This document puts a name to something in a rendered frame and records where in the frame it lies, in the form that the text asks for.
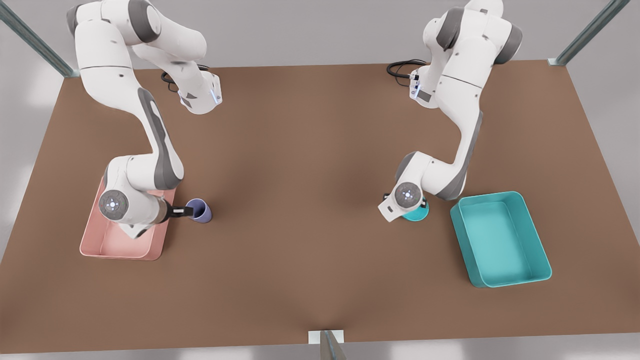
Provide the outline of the teal bowl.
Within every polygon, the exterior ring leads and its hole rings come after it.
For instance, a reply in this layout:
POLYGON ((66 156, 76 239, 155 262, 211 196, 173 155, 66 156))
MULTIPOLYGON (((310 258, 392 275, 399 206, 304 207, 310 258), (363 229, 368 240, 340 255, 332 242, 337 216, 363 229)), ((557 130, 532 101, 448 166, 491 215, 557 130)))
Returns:
POLYGON ((429 214, 430 206, 425 197, 422 198, 422 202, 418 208, 407 212, 402 215, 402 218, 411 221, 411 222, 419 222, 425 219, 429 214))

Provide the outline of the lavender cup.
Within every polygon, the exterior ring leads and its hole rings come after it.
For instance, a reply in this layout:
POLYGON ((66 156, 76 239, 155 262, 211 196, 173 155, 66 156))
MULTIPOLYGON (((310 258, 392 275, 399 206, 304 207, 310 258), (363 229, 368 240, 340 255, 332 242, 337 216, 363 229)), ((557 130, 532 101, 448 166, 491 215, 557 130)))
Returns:
POLYGON ((205 224, 211 221, 211 209, 203 199, 191 199, 186 203, 186 207, 192 208, 192 215, 190 215, 189 218, 193 221, 201 224, 205 224))

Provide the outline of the silver frame post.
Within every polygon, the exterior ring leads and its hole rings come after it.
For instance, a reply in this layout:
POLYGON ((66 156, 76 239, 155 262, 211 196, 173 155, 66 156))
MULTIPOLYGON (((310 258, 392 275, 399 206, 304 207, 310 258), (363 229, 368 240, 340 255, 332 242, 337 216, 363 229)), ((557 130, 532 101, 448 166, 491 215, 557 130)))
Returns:
POLYGON ((320 360, 347 360, 341 348, 344 342, 345 333, 342 329, 308 331, 308 343, 320 346, 320 360))
POLYGON ((0 21, 20 37, 32 50, 44 59, 64 78, 78 78, 80 72, 63 60, 32 28, 27 25, 5 2, 0 0, 0 21))
POLYGON ((552 67, 567 66, 630 2, 610 0, 557 57, 547 59, 547 64, 552 67))

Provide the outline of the pink rectangular box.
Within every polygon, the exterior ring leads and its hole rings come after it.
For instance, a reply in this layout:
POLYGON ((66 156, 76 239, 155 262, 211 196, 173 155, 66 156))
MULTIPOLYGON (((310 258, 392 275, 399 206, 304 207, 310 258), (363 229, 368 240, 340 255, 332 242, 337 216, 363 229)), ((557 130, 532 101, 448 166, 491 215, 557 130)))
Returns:
POLYGON ((162 255, 167 228, 170 221, 154 225, 141 237, 132 239, 114 223, 103 217, 99 211, 99 198, 105 190, 103 180, 98 191, 78 250, 84 256, 103 259, 154 261, 162 255))

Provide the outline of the teal rectangular box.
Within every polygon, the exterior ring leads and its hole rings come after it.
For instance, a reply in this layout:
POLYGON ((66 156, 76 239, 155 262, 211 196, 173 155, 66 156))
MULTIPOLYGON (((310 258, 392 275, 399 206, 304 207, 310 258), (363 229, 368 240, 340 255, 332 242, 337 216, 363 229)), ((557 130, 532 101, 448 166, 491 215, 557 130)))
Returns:
POLYGON ((471 284, 495 289, 553 275, 523 196, 516 191, 460 198, 450 217, 471 284))

